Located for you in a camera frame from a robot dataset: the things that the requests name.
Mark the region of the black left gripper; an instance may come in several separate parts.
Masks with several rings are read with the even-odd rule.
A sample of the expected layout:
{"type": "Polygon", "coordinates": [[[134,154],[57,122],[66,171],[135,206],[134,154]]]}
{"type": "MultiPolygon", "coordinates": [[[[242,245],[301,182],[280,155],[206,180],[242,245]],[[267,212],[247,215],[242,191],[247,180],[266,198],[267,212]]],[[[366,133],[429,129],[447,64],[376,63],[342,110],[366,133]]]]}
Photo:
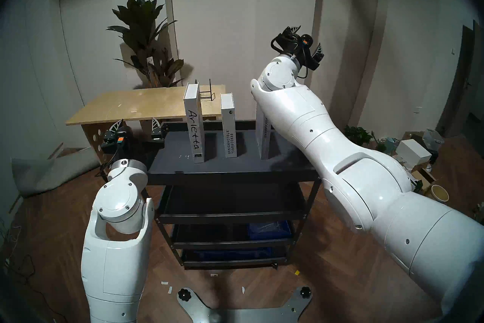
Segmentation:
{"type": "Polygon", "coordinates": [[[152,118],[151,139],[143,141],[136,138],[130,129],[119,129],[122,124],[121,119],[104,132],[101,150],[105,154],[113,155],[113,161],[131,159],[144,164],[152,163],[157,153],[164,148],[167,125],[152,118]]]}

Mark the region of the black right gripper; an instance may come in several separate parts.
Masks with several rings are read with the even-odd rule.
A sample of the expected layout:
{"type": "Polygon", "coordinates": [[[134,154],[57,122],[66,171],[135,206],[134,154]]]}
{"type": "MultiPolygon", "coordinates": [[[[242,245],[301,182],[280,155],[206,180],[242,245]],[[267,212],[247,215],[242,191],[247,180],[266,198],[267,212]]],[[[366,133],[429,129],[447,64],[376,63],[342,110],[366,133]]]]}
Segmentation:
{"type": "Polygon", "coordinates": [[[311,55],[310,47],[313,44],[313,38],[310,35],[299,36],[297,32],[300,28],[301,26],[286,27],[272,39],[271,48],[298,60],[308,61],[308,69],[316,70],[324,58],[321,43],[318,43],[315,52],[311,55]]]}

